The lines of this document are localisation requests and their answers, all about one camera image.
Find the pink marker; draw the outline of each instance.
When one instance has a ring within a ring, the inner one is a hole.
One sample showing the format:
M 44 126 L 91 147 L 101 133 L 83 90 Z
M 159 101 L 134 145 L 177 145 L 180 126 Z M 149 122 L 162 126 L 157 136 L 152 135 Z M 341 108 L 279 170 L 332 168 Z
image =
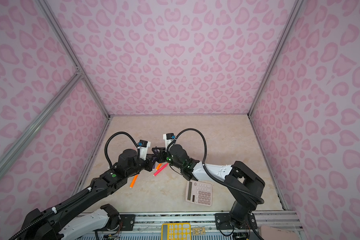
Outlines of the pink marker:
M 157 170 L 157 171 L 154 173 L 154 176 L 158 175 L 158 173 L 161 172 L 166 166 L 168 166 L 168 163 L 165 164 L 164 166 L 162 166 L 161 168 L 159 168 L 159 170 Z

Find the pink heart pattern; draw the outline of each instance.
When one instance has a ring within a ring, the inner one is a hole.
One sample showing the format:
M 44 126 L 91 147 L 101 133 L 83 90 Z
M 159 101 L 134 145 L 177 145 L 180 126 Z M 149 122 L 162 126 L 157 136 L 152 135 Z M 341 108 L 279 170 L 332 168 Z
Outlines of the pink heart pattern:
M 0 157 L 76 71 L 26 1 L 0 1 Z
M 360 1 L 307 2 L 253 120 L 308 239 L 360 239 Z
M 0 239 L 17 232 L 32 209 L 44 210 L 70 196 L 104 122 L 88 89 L 79 82 L 0 181 Z M 67 136 L 69 144 L 63 144 Z
M 117 115 L 247 113 L 294 1 L 123 3 L 49 3 Z

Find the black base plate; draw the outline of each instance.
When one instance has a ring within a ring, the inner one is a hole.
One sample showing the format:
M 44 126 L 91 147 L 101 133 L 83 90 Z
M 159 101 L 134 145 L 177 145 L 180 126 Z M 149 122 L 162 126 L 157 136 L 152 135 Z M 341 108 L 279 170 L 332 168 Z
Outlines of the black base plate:
M 254 220 L 254 222 L 252 222 L 252 226 L 254 227 L 254 229 L 257 229 L 257 223 L 256 219 L 254 218 L 254 214 L 250 215 L 249 220 L 252 221 L 252 219 Z M 218 230 L 232 230 L 232 226 L 230 225 L 229 220 L 229 214 L 215 214 L 216 228 Z
M 120 215 L 121 221 L 123 223 L 121 231 L 132 231 L 135 224 L 134 214 L 122 214 Z

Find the wire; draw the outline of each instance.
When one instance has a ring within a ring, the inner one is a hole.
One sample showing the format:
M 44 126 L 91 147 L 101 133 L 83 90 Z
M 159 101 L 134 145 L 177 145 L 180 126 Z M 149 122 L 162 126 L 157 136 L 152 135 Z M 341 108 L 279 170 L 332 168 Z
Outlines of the wire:
M 119 233 L 120 233 L 120 230 L 121 228 L 123 228 L 123 222 L 121 221 L 120 224 L 119 224 L 119 230 L 117 231 L 117 237 L 119 237 Z
M 98 229 L 95 230 L 95 237 L 96 237 L 96 240 L 100 240 L 99 239 L 99 234 L 97 233 Z
M 250 228 L 250 226 L 248 225 L 248 223 L 245 222 L 245 229 L 247 229 L 247 226 L 248 226 L 247 239 L 250 239 L 250 237 L 251 237 L 251 228 Z
M 248 223 L 249 223 L 250 227 L 252 228 L 253 233 L 254 233 L 260 240 L 264 240 L 264 238 L 262 238 L 262 237 L 260 236 L 260 234 L 259 234 L 259 233 L 254 229 L 254 227 L 252 226 L 252 222 L 250 221 L 250 216 L 251 216 L 251 214 L 248 213 Z
M 230 234 L 228 234 L 228 235 L 226 235 L 226 234 L 224 234 L 222 231 L 221 231 L 221 229 L 220 229 L 220 226 L 221 226 L 221 224 L 222 223 L 226 223 L 226 222 L 228 222 L 229 223 L 229 221 L 225 221 L 225 222 L 221 222 L 220 224 L 219 224 L 219 231 L 220 231 L 220 233 L 221 234 L 223 234 L 224 236 L 226 236 L 226 237 L 229 237 L 229 236 L 231 236 L 232 234 L 233 234 L 233 231 L 235 230 L 235 228 L 231 225 L 231 227 L 232 227 L 232 231 L 231 231 L 231 233 Z
M 93 185 L 95 184 L 95 180 L 97 178 L 94 178 L 91 180 L 91 184 L 89 185 L 89 187 L 93 188 Z M 82 194 L 78 195 L 77 197 L 75 197 L 74 199 L 70 200 L 69 202 L 62 204 L 62 205 L 57 205 L 58 207 L 55 206 L 56 208 L 56 212 L 60 212 L 62 209 L 65 209 L 67 207 L 69 207 L 70 205 L 74 204 L 75 202 L 77 202 L 78 200 L 82 199 L 85 195 L 87 195 L 88 193 L 90 193 L 89 189 L 86 189 L 85 192 L 83 192 Z M 34 225 L 38 224 L 39 222 L 51 217 L 54 214 L 54 212 L 51 210 L 48 213 L 43 214 L 42 216 L 36 218 L 35 220 L 33 220 L 30 224 L 26 225 L 24 228 L 21 228 L 17 233 L 15 233 L 9 240 L 15 240 L 16 238 L 18 238 L 21 234 L 25 233 L 26 231 L 28 231 L 28 229 L 30 229 L 31 227 L 33 227 Z
M 169 165 L 169 167 L 174 171 L 174 172 L 176 172 L 177 174 L 179 174 L 179 175 L 181 175 L 182 176 L 182 174 L 181 173 L 178 173 L 177 171 L 175 171 L 173 168 L 172 168 L 172 166 L 171 165 Z
M 204 143 L 204 157 L 203 157 L 202 164 L 203 164 L 203 168 L 204 168 L 206 174 L 207 174 L 211 179 L 213 179 L 215 182 L 217 182 L 217 183 L 219 183 L 219 184 L 221 184 L 221 185 L 223 185 L 223 186 L 226 186 L 226 187 L 228 187 L 228 188 L 231 188 L 231 189 L 233 189 L 233 190 L 236 190 L 236 191 L 238 191 L 238 192 L 241 192 L 241 193 L 244 193 L 244 194 L 248 195 L 248 196 L 251 197 L 254 201 L 256 201 L 257 204 L 263 204 L 263 203 L 264 203 L 264 200 L 263 200 L 261 197 L 259 197 L 259 196 L 257 196 L 257 195 L 254 195 L 253 193 L 248 192 L 248 191 L 246 191 L 246 190 L 244 190 L 244 189 L 240 189 L 240 188 L 234 187 L 234 186 L 230 185 L 229 183 L 223 182 L 223 181 L 221 181 L 220 179 L 217 179 L 215 176 L 213 176 L 213 175 L 208 171 L 208 169 L 206 168 L 206 165 L 205 165 L 205 160 L 206 160 L 206 141 L 205 141 L 205 137 L 203 136 L 203 134 L 202 134 L 199 130 L 194 129 L 194 128 L 187 128 L 187 129 L 184 129 L 183 131 L 179 132 L 179 134 L 175 137 L 175 139 L 174 139 L 172 142 L 170 142 L 170 144 L 168 145 L 168 147 L 167 147 L 167 152 L 168 152 L 168 150 L 169 150 L 169 147 L 170 147 L 172 144 L 174 144 L 174 143 L 176 142 L 176 140 L 178 139 L 178 137 L 179 137 L 183 132 L 185 132 L 185 131 L 195 131 L 195 132 L 197 132 L 197 133 L 202 137 L 203 143 Z
M 127 132 L 116 132 L 114 134 L 112 134 L 112 136 L 107 140 L 106 142 L 106 145 L 104 146 L 104 154 L 106 156 L 106 159 L 107 159 L 107 162 L 109 164 L 109 168 L 112 169 L 114 166 L 116 166 L 116 164 L 112 165 L 112 162 L 110 161 L 109 159 L 109 156 L 108 156 L 108 145 L 109 145 L 109 142 L 112 140 L 112 138 L 116 137 L 117 135 L 120 135 L 120 134 L 124 134 L 126 135 L 127 137 L 129 137 L 134 146 L 137 148 L 137 158 L 139 159 L 140 158 L 140 148 L 139 148 L 139 145 L 135 142 L 135 140 L 133 139 L 132 136 L 130 136 L 130 134 L 128 134 Z

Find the marble floor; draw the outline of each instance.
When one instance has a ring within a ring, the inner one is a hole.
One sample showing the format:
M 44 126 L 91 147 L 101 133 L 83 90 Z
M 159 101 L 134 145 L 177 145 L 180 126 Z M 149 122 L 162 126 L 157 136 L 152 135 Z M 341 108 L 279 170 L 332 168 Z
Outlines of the marble floor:
M 120 116 L 114 117 L 102 142 L 93 167 L 86 179 L 86 186 L 108 168 L 104 156 L 106 140 L 115 132 L 128 132 L 136 142 L 150 141 L 151 147 L 164 147 L 163 134 L 177 135 L 185 128 L 196 128 L 206 138 L 208 155 L 206 163 L 233 164 L 242 161 L 265 182 L 262 198 L 265 203 L 257 210 L 282 210 L 273 181 L 261 154 L 254 132 L 246 115 L 215 116 Z M 183 133 L 178 141 L 188 156 L 202 160 L 204 147 L 202 138 L 193 131 Z M 123 150 L 133 148 L 127 136 L 119 135 L 109 144 L 111 161 L 117 161 Z M 92 212 L 101 205 L 112 204 L 119 212 L 186 212 L 186 211 L 229 211 L 235 201 L 229 190 L 216 182 L 213 185 L 212 206 L 201 206 L 185 201 L 187 180 L 166 167 L 156 177 L 154 171 L 142 171 L 132 189 L 128 183 L 114 194 L 98 201 L 85 212 Z

